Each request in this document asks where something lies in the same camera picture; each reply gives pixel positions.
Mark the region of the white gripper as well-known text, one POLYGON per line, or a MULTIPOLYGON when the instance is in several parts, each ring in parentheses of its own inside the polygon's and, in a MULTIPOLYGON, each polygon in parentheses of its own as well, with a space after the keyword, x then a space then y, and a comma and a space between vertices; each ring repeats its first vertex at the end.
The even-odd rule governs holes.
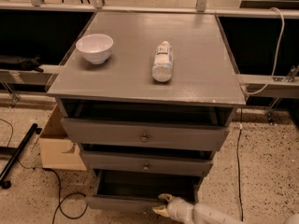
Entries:
POLYGON ((152 211, 162 217, 181 222, 182 224, 196 224, 195 221, 195 204, 186 202, 180 197, 173 197, 171 194, 162 193, 158 196, 159 200, 167 201, 168 206, 160 205, 153 207, 152 211))

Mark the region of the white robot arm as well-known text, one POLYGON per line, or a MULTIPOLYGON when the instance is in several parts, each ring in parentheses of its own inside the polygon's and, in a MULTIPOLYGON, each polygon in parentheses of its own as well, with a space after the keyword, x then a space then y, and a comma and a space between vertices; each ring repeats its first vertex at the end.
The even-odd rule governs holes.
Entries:
POLYGON ((152 211, 182 224, 244 224, 206 203, 191 204, 168 193, 160 194, 158 198, 165 204, 153 207, 152 211))

